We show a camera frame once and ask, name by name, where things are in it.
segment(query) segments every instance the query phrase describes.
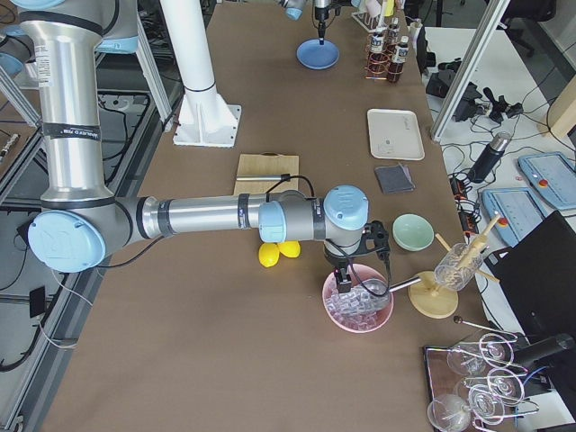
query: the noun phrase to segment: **white label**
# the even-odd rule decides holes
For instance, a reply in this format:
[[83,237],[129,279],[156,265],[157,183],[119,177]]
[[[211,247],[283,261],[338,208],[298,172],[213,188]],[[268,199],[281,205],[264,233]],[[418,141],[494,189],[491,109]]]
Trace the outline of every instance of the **white label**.
[[38,69],[38,86],[52,87],[52,73],[50,71],[50,53],[46,45],[36,45],[36,68]]

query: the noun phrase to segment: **white tray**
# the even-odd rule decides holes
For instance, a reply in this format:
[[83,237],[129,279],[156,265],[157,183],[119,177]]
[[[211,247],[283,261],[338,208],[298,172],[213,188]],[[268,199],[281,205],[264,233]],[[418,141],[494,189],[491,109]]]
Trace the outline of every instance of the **white tray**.
[[418,119],[412,111],[368,111],[370,153],[379,159],[421,160],[424,146]]

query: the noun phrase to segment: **green bowl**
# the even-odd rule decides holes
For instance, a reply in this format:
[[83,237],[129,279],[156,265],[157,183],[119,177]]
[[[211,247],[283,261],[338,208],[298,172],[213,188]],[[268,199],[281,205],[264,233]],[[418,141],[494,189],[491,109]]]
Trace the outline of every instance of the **green bowl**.
[[418,252],[434,241],[434,229],[429,222],[417,214],[402,214],[392,224],[392,235],[398,246]]

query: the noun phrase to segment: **light blue joint cap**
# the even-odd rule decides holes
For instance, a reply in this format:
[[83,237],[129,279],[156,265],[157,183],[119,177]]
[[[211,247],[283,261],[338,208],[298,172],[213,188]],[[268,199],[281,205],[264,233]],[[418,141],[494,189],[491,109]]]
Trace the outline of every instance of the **light blue joint cap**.
[[24,9],[31,11],[39,11],[41,9],[49,9],[64,3],[66,0],[12,0],[12,3]]
[[337,227],[360,230],[368,222],[368,198],[355,186],[337,186],[326,195],[324,211]]
[[10,77],[19,74],[24,68],[23,63],[18,58],[3,52],[0,53],[0,66]]
[[265,202],[258,208],[258,230],[265,243],[286,241],[286,218],[282,205],[277,201]]
[[138,36],[122,39],[104,39],[96,51],[106,54],[134,54],[138,49]]
[[291,20],[298,21],[302,16],[302,10],[298,9],[297,7],[287,7],[286,16]]
[[22,30],[22,27],[20,27],[17,24],[6,25],[3,29],[3,31],[8,36],[12,36],[14,38],[17,38],[19,36],[26,36],[26,31]]
[[94,225],[70,211],[40,213],[28,228],[28,240],[40,261],[64,273],[94,267],[106,252],[104,239]]

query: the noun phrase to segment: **black monitor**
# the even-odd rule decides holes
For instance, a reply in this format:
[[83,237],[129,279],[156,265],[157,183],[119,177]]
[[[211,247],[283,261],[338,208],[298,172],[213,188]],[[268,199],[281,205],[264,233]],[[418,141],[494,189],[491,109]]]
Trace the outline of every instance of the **black monitor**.
[[[530,343],[560,333],[576,338],[576,233],[558,212],[491,266]],[[576,417],[576,351],[539,361]]]

